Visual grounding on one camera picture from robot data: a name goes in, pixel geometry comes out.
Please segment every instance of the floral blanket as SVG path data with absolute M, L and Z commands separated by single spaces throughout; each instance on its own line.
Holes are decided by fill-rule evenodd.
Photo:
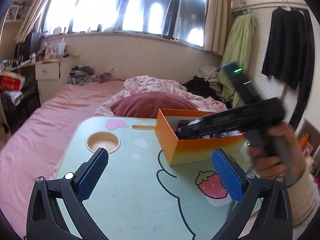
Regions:
M 224 103 L 216 101 L 211 97 L 203 98 L 187 92 L 187 89 L 184 86 L 173 80 L 140 76 L 127 79 L 124 81 L 123 86 L 123 90 L 98 107 L 95 115 L 114 116 L 113 112 L 110 110 L 111 105 L 122 98 L 147 91 L 164 91 L 181 96 L 196 105 L 199 111 L 218 113 L 227 109 Z

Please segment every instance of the beige curtain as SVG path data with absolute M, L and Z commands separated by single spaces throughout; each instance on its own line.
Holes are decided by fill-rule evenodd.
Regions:
M 25 20 L 23 21 L 20 30 L 16 36 L 15 42 L 24 42 L 27 35 L 32 31 L 38 18 L 40 17 L 44 6 L 48 0 L 34 0 L 32 3 Z
M 223 55 L 231 14 L 231 0 L 207 0 L 204 50 Z

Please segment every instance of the pink heart print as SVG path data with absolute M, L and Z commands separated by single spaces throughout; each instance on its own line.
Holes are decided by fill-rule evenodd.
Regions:
M 106 128 L 109 131 L 114 131 L 117 128 L 127 128 L 129 127 L 128 125 L 126 125 L 126 123 L 122 120 L 119 119 L 110 119 L 106 122 Z

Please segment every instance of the bag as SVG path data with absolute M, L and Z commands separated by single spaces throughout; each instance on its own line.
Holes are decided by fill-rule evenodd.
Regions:
M 20 91 L 26 78 L 13 72 L 4 73 L 1 81 L 1 89 L 3 91 Z

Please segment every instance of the silver screw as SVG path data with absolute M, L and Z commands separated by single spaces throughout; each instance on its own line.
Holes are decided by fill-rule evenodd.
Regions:
M 38 177 L 38 178 L 36 179 L 36 182 L 38 182 L 38 183 L 40 183 L 41 181 L 43 181 L 43 177 Z
M 282 177 L 277 177 L 277 181 L 279 181 L 279 182 L 283 182 Z
M 255 178 L 255 174 L 254 173 L 252 173 L 252 172 L 248 172 L 247 173 L 247 177 L 249 178 L 249 179 L 254 179 Z
M 65 177 L 66 179 L 72 179 L 73 173 L 72 173 L 72 172 L 69 172 L 69 173 L 67 173 L 64 177 Z

